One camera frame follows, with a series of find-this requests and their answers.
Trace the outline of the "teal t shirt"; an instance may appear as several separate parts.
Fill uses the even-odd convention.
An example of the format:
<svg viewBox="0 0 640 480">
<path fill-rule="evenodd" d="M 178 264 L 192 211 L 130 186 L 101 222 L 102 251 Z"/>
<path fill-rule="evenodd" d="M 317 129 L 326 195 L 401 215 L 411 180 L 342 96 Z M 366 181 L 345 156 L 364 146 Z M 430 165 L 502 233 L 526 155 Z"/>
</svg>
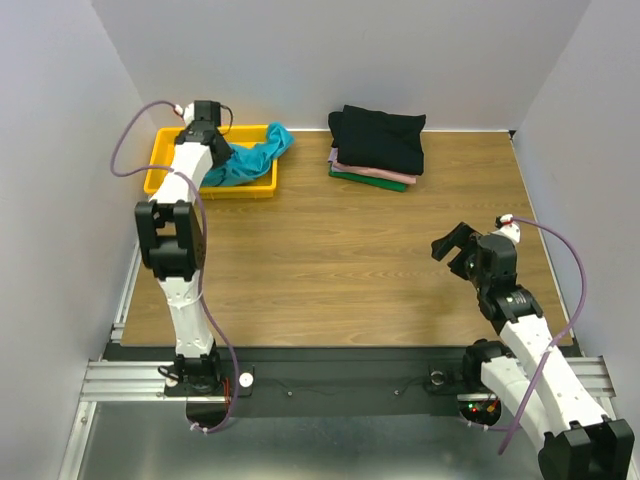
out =
<svg viewBox="0 0 640 480">
<path fill-rule="evenodd" d="M 209 170 L 201 187 L 235 187 L 260 179 L 294 143 L 294 136 L 278 122 L 235 125 L 225 138 L 232 148 L 229 160 Z"/>
</svg>

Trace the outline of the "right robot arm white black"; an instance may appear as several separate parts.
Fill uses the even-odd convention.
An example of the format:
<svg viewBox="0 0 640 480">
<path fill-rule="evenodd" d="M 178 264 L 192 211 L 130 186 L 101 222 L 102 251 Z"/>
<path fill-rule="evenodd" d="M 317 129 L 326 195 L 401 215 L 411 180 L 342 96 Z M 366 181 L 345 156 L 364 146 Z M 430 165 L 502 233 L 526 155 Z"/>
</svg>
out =
<svg viewBox="0 0 640 480">
<path fill-rule="evenodd" d="M 543 309 L 517 280 L 517 245 L 523 219 L 511 214 L 482 234 L 461 222 L 431 244 L 440 261 L 452 249 L 450 271 L 470 282 L 478 307 L 499 338 L 467 347 L 460 366 L 463 384 L 488 389 L 512 416 L 503 440 L 523 430 L 537 450 L 545 479 L 624 479 L 635 435 L 624 419 L 612 418 L 587 391 L 558 347 Z"/>
</svg>

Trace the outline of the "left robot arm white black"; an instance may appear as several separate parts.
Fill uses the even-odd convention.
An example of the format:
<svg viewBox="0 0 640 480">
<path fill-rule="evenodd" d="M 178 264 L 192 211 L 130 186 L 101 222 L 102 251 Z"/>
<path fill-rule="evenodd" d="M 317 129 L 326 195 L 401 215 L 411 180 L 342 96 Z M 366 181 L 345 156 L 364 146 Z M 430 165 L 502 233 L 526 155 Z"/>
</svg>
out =
<svg viewBox="0 0 640 480">
<path fill-rule="evenodd" d="M 185 127 L 174 140 L 171 163 L 155 193 L 134 209 L 142 261 L 164 293 L 175 334 L 173 364 L 160 372 L 171 388 L 202 394 L 221 386 L 223 371 L 203 306 L 207 241 L 195 208 L 202 203 L 198 193 L 206 174 L 232 155 L 220 132 L 225 108 L 196 100 L 175 109 Z"/>
</svg>

